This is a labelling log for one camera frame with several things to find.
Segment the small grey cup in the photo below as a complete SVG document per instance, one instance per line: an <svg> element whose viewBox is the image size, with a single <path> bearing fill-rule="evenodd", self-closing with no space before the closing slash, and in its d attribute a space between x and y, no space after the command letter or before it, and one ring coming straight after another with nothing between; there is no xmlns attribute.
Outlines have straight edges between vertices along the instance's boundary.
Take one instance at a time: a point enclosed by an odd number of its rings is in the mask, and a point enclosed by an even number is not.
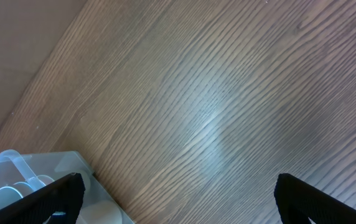
<svg viewBox="0 0 356 224"><path fill-rule="evenodd" d="M44 184L44 185L49 185L52 182L55 182L56 180L62 178L65 174L63 173L60 176L56 177L51 177L48 175L38 175L37 178ZM85 186L85 193L87 193L90 190L91 187L91 181L90 178L86 175L86 173L81 174L82 180ZM16 182L15 184L12 184L14 188L16 188L23 197L31 194L34 192L34 189L29 185L29 183L21 181L21 182Z"/></svg>

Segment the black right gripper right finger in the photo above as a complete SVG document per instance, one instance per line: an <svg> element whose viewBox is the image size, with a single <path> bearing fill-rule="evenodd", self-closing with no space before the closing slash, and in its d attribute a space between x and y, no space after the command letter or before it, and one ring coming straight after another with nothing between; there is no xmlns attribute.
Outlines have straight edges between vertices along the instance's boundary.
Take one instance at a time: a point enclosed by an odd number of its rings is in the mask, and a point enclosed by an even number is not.
<svg viewBox="0 0 356 224"><path fill-rule="evenodd" d="M288 173L278 175L274 198L285 224L356 223L355 209Z"/></svg>

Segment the tall cream cup back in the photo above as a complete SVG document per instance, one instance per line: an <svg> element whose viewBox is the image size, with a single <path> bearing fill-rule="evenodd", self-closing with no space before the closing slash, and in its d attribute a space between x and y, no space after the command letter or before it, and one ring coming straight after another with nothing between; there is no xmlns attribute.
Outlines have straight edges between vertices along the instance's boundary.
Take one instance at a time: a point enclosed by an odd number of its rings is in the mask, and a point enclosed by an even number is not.
<svg viewBox="0 0 356 224"><path fill-rule="evenodd" d="M21 193L13 186L0 188L0 209L22 199ZM76 223L79 224L122 224L123 216L117 205L109 200L99 201L80 210Z"/></svg>

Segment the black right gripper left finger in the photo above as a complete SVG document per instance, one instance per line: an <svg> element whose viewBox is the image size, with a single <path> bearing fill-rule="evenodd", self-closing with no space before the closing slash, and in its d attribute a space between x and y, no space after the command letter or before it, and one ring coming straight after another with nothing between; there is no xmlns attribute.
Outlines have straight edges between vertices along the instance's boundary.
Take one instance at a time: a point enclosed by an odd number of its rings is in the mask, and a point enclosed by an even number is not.
<svg viewBox="0 0 356 224"><path fill-rule="evenodd" d="M75 223L83 205L84 193L82 175L67 174L0 209L0 224Z"/></svg>

